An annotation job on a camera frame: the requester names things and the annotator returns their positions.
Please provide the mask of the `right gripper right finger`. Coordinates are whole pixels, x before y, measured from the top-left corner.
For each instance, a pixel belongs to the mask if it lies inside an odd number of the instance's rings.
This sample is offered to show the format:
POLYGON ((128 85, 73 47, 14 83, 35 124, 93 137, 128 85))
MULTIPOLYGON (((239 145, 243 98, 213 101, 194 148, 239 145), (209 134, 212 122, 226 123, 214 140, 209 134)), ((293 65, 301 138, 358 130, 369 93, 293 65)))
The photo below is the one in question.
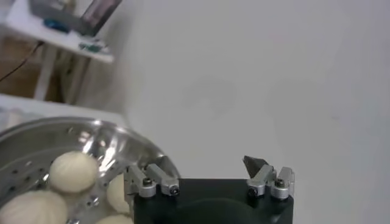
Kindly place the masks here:
POLYGON ((286 200, 294 196, 295 173, 290 167, 282 167, 279 173, 264 159, 244 156, 243 163, 250 178, 246 181, 250 197, 262 197, 269 189, 271 197, 286 200))

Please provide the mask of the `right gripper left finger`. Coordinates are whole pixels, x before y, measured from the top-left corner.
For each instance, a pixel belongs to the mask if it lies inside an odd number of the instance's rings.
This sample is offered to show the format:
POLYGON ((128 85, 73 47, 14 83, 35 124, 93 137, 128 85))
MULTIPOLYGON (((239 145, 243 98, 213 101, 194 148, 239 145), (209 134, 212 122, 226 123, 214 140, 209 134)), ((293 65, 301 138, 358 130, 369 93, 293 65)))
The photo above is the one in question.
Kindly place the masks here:
POLYGON ((158 164, 149 163, 143 167, 136 164, 126 166, 124 171, 124 199, 133 202, 136 196, 152 198, 160 192, 169 197, 180 194, 179 179, 170 176, 158 164))

